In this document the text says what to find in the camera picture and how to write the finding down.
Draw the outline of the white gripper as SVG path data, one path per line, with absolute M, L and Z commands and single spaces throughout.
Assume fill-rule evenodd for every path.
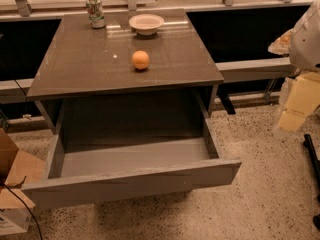
M 268 51 L 288 55 L 290 63 L 300 69 L 320 70 L 320 0 L 316 0 L 295 26 L 278 37 Z M 320 74 L 298 76 L 284 104 L 277 126 L 287 132 L 297 131 L 307 117 L 320 106 Z

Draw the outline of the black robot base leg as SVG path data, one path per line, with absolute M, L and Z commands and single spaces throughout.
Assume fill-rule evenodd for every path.
M 313 145 L 313 141 L 310 134 L 304 135 L 303 146 L 307 149 L 310 158 L 311 166 L 314 172 L 314 176 L 317 181 L 318 189 L 320 190 L 320 160 L 317 157 L 316 150 Z M 313 217 L 314 226 L 320 230 L 320 214 Z

